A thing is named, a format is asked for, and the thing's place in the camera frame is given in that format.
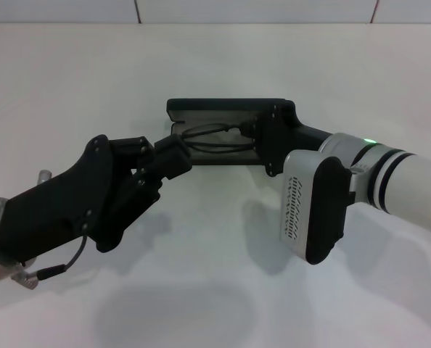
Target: white table surface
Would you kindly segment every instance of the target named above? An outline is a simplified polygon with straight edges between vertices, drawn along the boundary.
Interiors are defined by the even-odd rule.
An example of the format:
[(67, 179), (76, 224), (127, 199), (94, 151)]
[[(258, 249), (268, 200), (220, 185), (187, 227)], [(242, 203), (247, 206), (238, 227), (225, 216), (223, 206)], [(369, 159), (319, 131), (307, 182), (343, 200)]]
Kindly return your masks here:
[[(179, 97), (287, 98), (307, 125), (431, 157), (431, 25), (0, 25), (0, 196), (97, 134), (159, 140)], [(0, 347), (431, 347), (431, 233), (353, 207), (310, 266), (278, 242), (281, 183), (164, 182), (117, 249), (88, 243), (35, 291), (0, 283)]]

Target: ventilation slots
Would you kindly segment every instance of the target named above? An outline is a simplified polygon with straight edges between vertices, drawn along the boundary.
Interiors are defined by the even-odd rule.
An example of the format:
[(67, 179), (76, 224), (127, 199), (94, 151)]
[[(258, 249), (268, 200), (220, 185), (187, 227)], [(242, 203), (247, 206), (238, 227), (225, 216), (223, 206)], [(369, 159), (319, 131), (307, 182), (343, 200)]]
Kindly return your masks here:
[(299, 222), (301, 205), (301, 182), (296, 177), (288, 179), (287, 213), (285, 216), (285, 235), (291, 239), (297, 238), (297, 225)]

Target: black ring stripe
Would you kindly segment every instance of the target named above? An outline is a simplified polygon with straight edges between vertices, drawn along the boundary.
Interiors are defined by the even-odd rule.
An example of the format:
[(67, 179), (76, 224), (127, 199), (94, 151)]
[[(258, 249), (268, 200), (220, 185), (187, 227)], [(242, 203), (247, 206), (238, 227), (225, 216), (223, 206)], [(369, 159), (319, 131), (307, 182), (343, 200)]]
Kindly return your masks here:
[(351, 166), (355, 165), (357, 162), (359, 162), (362, 157), (364, 157), (364, 155), (366, 154), (366, 152), (368, 152), (372, 147), (376, 146), (376, 145), (380, 145), (379, 143), (370, 143), (367, 144), (366, 146), (364, 146), (356, 155), (356, 157), (354, 157), (353, 159), (353, 163), (351, 163)]
[(388, 167), (387, 171), (383, 175), (382, 183), (380, 184), (380, 189), (378, 191), (378, 202), (380, 203), (380, 207), (384, 212), (388, 212), (387, 208), (385, 206), (385, 193), (388, 186), (388, 181), (390, 181), (391, 174), (395, 171), (396, 167), (407, 157), (412, 156), (413, 154), (410, 154), (406, 152), (405, 154), (402, 154), (397, 159), (391, 163), (391, 165)]
[(371, 206), (377, 208), (377, 206), (375, 205), (375, 201), (374, 201), (374, 189), (375, 189), (375, 181), (377, 180), (377, 176), (378, 176), (380, 170), (382, 169), (383, 165), (389, 160), (389, 158), (391, 156), (393, 156), (394, 154), (397, 154), (398, 152), (402, 152), (402, 151), (403, 150), (400, 150), (400, 149), (390, 150), (386, 154), (384, 154), (382, 156), (382, 158), (380, 158), (378, 160), (378, 162), (376, 163), (376, 165), (374, 167), (374, 171), (370, 175), (369, 186), (367, 186), (367, 198), (369, 199), (369, 203)]

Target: white wall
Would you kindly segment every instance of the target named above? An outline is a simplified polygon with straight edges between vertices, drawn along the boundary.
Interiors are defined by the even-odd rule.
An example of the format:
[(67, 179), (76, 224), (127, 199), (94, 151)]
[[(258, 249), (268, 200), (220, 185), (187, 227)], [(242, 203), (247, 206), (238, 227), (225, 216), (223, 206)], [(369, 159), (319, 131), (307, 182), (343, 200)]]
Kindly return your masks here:
[(380, 0), (374, 23), (431, 23), (431, 0)]
[(138, 0), (143, 23), (370, 22), (375, 0)]
[(0, 22), (136, 23), (134, 0), (0, 0)]

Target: robotic arm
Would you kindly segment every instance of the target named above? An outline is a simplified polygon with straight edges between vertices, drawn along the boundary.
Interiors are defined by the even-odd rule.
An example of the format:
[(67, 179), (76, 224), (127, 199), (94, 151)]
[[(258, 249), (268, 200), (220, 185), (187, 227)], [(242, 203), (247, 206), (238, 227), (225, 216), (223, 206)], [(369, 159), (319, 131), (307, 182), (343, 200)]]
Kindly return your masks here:
[[(261, 164), (271, 177), (284, 173), (280, 239), (313, 265), (343, 237), (346, 209), (355, 202), (431, 229), (428, 159), (369, 139), (305, 126), (296, 116), (295, 104), (284, 99), (168, 102), (171, 117), (184, 110), (190, 120), (202, 112), (219, 117), (216, 123), (211, 121), (217, 128), (184, 129), (154, 147), (145, 138), (110, 141), (97, 136), (65, 173), (50, 178), (42, 172), (36, 187), (9, 200), (0, 198), (0, 280), (11, 277), (34, 289), (39, 281), (65, 272), (87, 237), (100, 252), (114, 249), (124, 230), (160, 198), (162, 179), (189, 171), (192, 163)], [(194, 141), (234, 128), (248, 142)], [(194, 156), (201, 153), (209, 160)], [(68, 264), (24, 271), (40, 254), (79, 237), (81, 248)]]

